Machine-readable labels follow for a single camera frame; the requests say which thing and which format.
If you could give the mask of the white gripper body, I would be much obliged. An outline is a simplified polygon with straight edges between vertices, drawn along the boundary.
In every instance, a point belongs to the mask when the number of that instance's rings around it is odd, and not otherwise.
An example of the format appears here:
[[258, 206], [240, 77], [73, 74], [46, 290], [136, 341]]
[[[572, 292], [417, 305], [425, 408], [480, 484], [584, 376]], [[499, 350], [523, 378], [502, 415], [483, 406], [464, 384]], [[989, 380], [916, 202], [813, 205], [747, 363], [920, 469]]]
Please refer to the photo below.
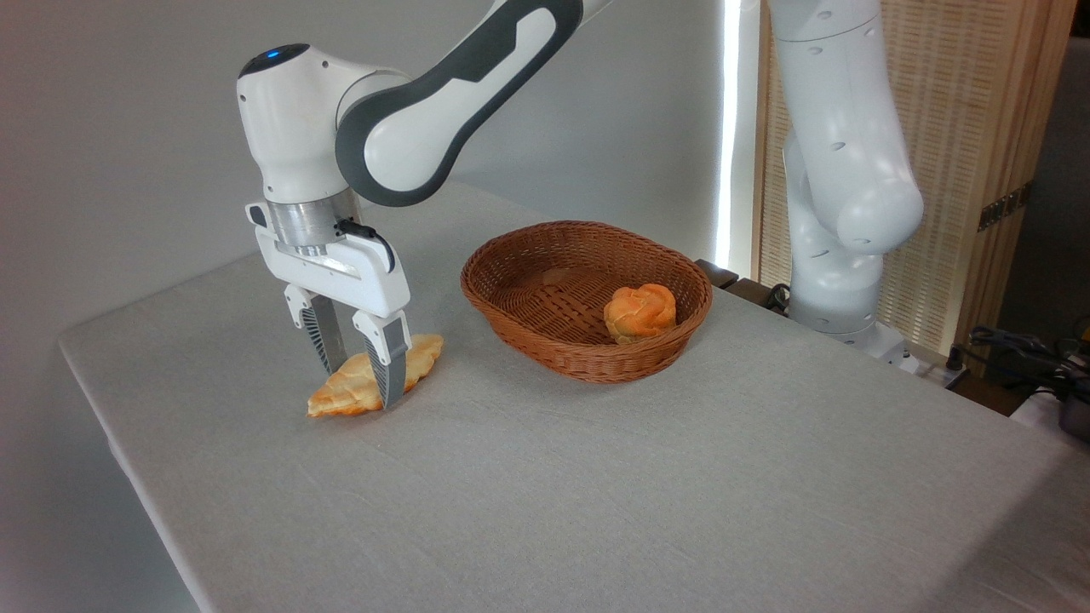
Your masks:
[[411, 295], [404, 268], [382, 239], [346, 235], [308, 255], [278, 239], [267, 204], [249, 204], [246, 216], [255, 226], [262, 259], [281, 283], [295, 284], [375, 317], [390, 317], [408, 306]]

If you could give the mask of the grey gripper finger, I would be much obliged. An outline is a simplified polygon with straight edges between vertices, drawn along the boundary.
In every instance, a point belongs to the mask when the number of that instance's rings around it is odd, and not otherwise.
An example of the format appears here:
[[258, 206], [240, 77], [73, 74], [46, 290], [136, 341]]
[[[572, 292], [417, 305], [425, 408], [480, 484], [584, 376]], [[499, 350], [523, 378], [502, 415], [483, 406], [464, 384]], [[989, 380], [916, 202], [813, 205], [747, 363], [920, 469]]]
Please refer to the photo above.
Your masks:
[[371, 371], [376, 376], [385, 409], [390, 409], [405, 394], [405, 353], [411, 348], [411, 335], [405, 326], [404, 311], [389, 317], [377, 317], [358, 310], [352, 318], [354, 328], [364, 337]]
[[338, 372], [347, 361], [347, 352], [332, 300], [296, 284], [288, 284], [284, 302], [296, 329], [307, 333], [327, 374]]

